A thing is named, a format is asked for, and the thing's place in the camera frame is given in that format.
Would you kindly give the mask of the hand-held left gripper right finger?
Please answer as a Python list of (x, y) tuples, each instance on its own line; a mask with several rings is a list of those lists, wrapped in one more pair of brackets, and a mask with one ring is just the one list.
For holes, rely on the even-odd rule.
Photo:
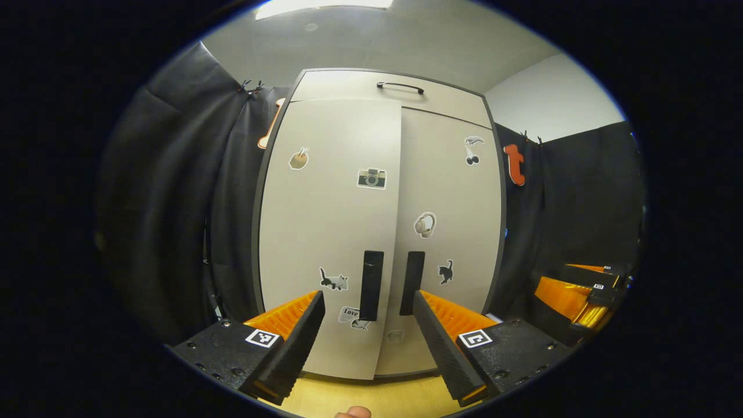
[(572, 352), (521, 318), (497, 322), (422, 290), (412, 304), (438, 372), (463, 408), (526, 386)]

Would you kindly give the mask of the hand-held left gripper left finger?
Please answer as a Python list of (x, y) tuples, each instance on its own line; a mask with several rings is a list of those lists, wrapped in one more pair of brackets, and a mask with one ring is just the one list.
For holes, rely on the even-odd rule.
[(325, 314), (323, 291), (315, 290), (247, 321), (223, 318), (170, 350), (217, 384), (281, 405), (305, 367)]

